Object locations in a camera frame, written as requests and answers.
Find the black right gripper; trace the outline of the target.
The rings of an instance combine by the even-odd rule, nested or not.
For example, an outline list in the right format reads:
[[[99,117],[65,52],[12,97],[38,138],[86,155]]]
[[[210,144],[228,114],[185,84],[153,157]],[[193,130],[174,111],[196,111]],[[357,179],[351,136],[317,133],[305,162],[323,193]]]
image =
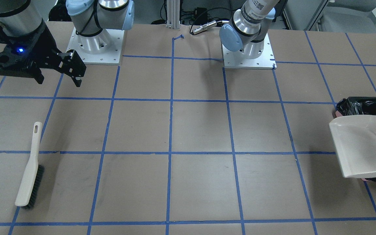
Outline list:
[[[8,36],[0,25],[0,75],[33,78],[42,84],[41,69],[52,69],[71,77],[76,87],[82,84],[86,65],[76,50],[62,53],[42,23],[23,36]]]

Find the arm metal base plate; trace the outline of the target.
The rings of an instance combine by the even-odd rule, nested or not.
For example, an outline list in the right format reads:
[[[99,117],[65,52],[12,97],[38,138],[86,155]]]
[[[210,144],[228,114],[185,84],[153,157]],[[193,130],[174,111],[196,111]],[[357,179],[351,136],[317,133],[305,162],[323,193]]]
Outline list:
[[[78,36],[74,28],[67,46],[75,50],[86,65],[120,65],[126,31],[104,29],[92,37]]]
[[[267,33],[262,41],[251,41],[248,44],[243,44],[239,33],[230,26],[221,28],[219,36],[225,68],[261,70],[277,68]]]

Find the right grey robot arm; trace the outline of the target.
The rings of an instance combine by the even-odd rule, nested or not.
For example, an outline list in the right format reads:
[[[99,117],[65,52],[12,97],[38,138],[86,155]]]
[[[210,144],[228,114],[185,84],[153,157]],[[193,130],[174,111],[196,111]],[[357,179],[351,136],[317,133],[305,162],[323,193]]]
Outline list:
[[[109,31],[132,28],[132,0],[67,0],[79,50],[58,49],[53,35],[31,0],[0,0],[0,76],[33,78],[42,84],[41,69],[71,77],[79,87],[86,65],[80,53],[100,55],[114,48]]]

